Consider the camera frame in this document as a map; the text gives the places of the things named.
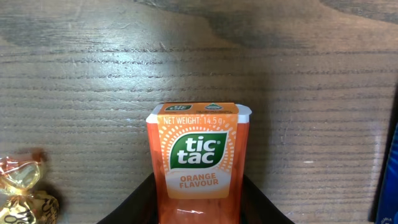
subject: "orange tic tac container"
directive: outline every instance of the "orange tic tac container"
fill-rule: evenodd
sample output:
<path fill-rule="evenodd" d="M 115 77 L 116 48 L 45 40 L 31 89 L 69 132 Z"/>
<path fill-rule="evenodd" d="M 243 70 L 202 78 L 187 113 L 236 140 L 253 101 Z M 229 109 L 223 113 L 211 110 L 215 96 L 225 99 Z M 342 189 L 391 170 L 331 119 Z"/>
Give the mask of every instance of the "orange tic tac container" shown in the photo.
<path fill-rule="evenodd" d="M 247 106 L 166 103 L 147 118 L 160 224 L 238 224 Z"/>

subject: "gold foil wrapper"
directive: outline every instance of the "gold foil wrapper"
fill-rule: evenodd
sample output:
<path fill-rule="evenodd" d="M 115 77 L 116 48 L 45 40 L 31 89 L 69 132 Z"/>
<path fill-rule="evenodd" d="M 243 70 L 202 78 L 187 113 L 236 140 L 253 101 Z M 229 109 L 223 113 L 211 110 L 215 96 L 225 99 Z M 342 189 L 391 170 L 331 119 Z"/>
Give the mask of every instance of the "gold foil wrapper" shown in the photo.
<path fill-rule="evenodd" d="M 10 195 L 0 210 L 0 224 L 56 224 L 57 199 L 31 188 L 43 175 L 39 154 L 0 159 L 0 193 Z"/>

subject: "label on top of box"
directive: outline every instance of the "label on top of box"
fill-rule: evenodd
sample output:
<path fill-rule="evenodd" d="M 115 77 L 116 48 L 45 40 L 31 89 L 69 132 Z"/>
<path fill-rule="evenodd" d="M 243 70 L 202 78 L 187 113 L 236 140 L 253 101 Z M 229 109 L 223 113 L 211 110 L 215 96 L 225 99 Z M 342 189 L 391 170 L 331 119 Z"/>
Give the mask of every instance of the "label on top of box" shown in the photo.
<path fill-rule="evenodd" d="M 158 116 L 170 198 L 225 198 L 233 171 L 234 103 L 167 103 Z"/>

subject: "brown wood grain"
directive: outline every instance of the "brown wood grain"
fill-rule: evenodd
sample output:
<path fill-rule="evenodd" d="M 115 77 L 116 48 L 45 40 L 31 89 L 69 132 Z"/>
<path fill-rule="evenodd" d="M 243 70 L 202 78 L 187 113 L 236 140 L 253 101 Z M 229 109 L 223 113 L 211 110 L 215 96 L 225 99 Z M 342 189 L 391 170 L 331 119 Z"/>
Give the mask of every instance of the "brown wood grain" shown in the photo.
<path fill-rule="evenodd" d="M 43 147 L 59 223 L 151 172 L 164 101 L 253 110 L 246 174 L 296 223 L 366 223 L 398 79 L 394 1 L 4 0 L 1 155 Z"/>

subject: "green logo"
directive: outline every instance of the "green logo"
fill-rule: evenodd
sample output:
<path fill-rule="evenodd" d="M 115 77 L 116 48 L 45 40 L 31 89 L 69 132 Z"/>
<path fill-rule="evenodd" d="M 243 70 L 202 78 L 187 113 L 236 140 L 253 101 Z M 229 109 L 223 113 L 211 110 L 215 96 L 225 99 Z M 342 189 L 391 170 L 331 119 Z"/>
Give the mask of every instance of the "green logo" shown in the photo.
<path fill-rule="evenodd" d="M 228 132 L 188 133 L 180 136 L 170 153 L 170 169 L 202 169 L 217 165 L 224 156 Z"/>
<path fill-rule="evenodd" d="M 215 103 L 212 103 L 212 104 L 210 104 L 210 105 L 207 105 L 207 106 L 205 106 L 205 108 L 208 109 L 208 110 L 221 110 L 221 109 L 223 109 L 222 106 L 217 105 L 217 104 L 215 104 Z"/>
<path fill-rule="evenodd" d="M 184 111 L 191 109 L 192 105 L 173 105 L 166 108 L 166 111 Z"/>

